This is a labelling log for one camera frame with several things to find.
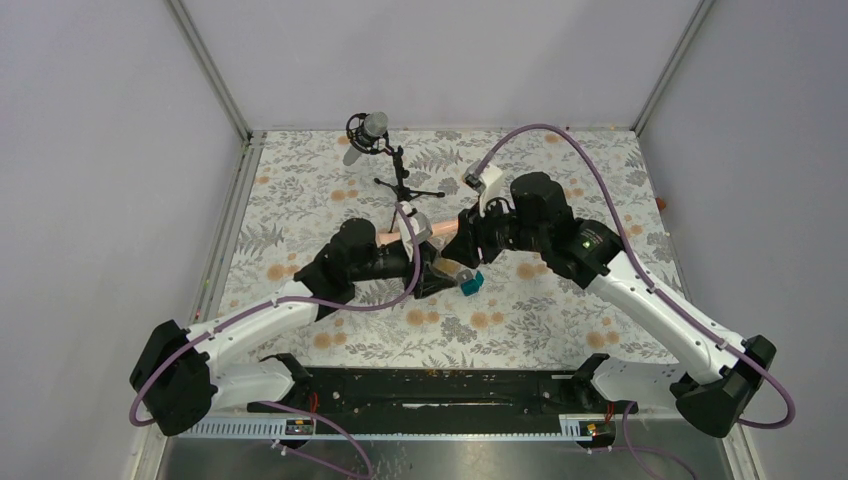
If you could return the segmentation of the black microphone tripod stand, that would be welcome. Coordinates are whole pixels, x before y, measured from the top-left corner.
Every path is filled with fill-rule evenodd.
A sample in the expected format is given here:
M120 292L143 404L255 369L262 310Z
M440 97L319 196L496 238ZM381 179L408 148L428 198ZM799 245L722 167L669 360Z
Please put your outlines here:
M395 195L397 202L412 202L415 199L427 196L435 198L444 198L446 196L446 193L443 191L416 190L406 184L406 180L410 176L410 171L404 166L404 149L401 146L397 148L385 146L382 149L382 153L392 158L395 183L391 184L379 178L375 178L374 183L390 189Z

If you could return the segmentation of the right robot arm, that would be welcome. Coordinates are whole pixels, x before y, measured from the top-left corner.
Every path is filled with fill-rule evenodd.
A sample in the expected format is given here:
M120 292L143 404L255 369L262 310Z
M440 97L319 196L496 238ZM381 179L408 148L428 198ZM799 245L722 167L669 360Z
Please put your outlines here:
M458 215L444 257L475 269L505 250L540 254L547 267L628 315L674 357L671 364L594 354L578 370L575 402L597 412L610 401L675 409L700 432L726 437L776 355L762 335L725 328L628 256L605 224L573 215L562 187L533 172L510 185L512 201L479 199Z

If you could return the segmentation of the floral table mat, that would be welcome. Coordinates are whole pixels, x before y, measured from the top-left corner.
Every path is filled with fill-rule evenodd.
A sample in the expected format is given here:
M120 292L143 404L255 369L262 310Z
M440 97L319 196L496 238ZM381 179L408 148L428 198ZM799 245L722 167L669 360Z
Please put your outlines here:
M227 315L275 292L349 218L387 232L395 197L374 183L391 179L385 156L346 167L338 131L280 131L264 137L258 168L217 308ZM680 285L670 237L636 136L576 132L571 142L533 131L502 147L495 164L507 179L543 171L562 185L574 212L620 219L639 258L669 286ZM619 309L554 275L533 253L507 252L481 270L472 296L448 289L405 298L374 312L343 311L270 340L246 363L290 353L312 366L571 369L594 353L669 363L671 354ZM357 305L383 305L403 291L399 280L363 282Z

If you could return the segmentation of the pink tube container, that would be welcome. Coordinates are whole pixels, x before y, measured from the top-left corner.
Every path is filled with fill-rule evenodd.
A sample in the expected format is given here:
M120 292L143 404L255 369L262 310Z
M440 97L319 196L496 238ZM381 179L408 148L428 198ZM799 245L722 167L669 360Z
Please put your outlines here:
M432 237L454 235L458 230L458 221L450 220L433 224L431 226ZM377 243L385 245L397 241L401 238L400 232L384 232L377 235Z

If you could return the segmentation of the silver microphone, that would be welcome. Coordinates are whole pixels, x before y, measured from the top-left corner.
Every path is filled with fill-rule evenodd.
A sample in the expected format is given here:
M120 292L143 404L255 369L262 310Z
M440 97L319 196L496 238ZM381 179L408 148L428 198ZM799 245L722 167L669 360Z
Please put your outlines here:
M342 157L343 165L352 166L362 155L377 155L382 151L380 141L388 133L388 116L385 112L357 113L346 122L345 134L349 147Z

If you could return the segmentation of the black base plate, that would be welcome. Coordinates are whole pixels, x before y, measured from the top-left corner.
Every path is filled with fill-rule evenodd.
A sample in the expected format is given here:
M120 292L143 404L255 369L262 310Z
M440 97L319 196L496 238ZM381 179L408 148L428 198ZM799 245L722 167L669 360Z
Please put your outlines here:
M535 426L556 414L604 423L624 412L625 400L606 399L590 383L590 359L578 370L486 370L301 366L290 354L294 387L280 400L345 429L425 432L501 432Z

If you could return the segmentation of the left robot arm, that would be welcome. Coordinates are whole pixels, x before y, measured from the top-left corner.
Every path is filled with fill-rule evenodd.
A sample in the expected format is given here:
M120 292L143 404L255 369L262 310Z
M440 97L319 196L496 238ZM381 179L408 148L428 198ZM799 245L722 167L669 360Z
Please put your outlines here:
M155 327L129 379L136 393L131 424L155 424L174 436L218 410L263 401L276 401L288 411L304 407L311 387L290 356L250 364L238 358L338 310L356 310L352 300L359 282L400 279L405 286L383 305L361 306L363 312L456 287L455 278L434 267L438 251L416 237L417 228L411 222L400 239L379 245L370 221L349 219L310 263L266 299L187 328L173 320Z

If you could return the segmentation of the teal pill box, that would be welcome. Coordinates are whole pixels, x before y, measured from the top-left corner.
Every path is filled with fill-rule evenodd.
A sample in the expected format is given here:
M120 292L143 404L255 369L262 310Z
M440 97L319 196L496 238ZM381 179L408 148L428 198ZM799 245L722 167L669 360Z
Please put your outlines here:
M464 269L457 274L457 282L466 297L477 294L484 283L484 276L477 270Z

